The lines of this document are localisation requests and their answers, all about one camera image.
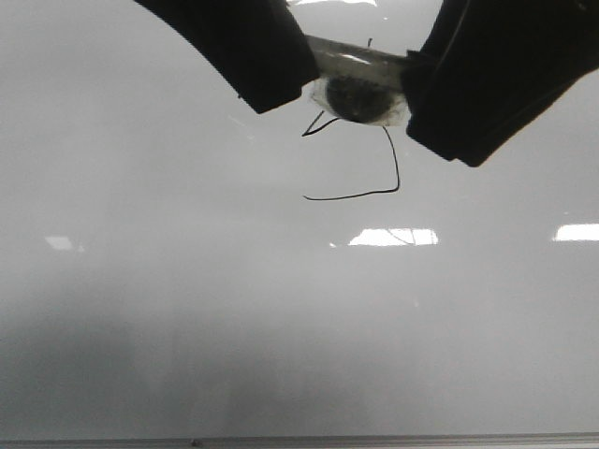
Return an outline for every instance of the white wall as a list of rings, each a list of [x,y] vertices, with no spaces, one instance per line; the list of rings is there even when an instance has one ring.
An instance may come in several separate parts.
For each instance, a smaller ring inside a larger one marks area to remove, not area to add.
[[[293,11],[404,53],[439,5]],[[380,129],[255,115],[133,2],[0,33],[1,438],[597,430],[599,242],[553,240],[599,223],[596,75],[481,168],[394,128],[396,195],[313,203],[392,184]]]

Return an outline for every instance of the thin black wire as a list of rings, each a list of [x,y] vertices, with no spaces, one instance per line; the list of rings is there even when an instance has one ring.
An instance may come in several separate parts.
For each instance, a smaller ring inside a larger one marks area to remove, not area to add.
[[[322,117],[322,114],[324,114],[325,111],[321,110],[320,113],[316,116],[316,118],[314,119],[314,121],[312,123],[310,123],[310,126],[308,126],[308,129],[306,129],[303,134],[301,135],[303,138],[305,138],[306,136],[311,136],[312,134],[316,134],[318,131],[322,131],[323,129],[325,129],[327,126],[329,126],[331,123],[337,122],[339,120],[339,118],[334,118],[332,120],[329,120],[328,122],[326,122],[325,124],[323,124],[322,126],[319,126],[318,128],[316,128],[315,130],[312,129],[312,127],[316,124],[316,122],[318,122],[320,120],[320,117]]]
[[[397,178],[397,184],[395,187],[393,187],[391,189],[385,189],[385,190],[371,190],[369,192],[363,192],[361,194],[346,195],[346,196],[314,198],[311,196],[304,195],[303,197],[306,199],[309,199],[310,201],[336,201],[338,199],[359,198],[361,196],[374,195],[374,194],[392,194],[392,193],[400,190],[400,186],[402,185],[402,180],[400,179],[400,166],[397,162],[397,153],[395,152],[395,145],[393,145],[393,139],[391,139],[391,136],[389,135],[387,128],[385,126],[381,126],[381,127],[383,128],[383,131],[385,131],[385,134],[387,135],[387,139],[388,139],[389,143],[391,144],[391,150],[393,151],[393,161],[395,162],[395,176]]]

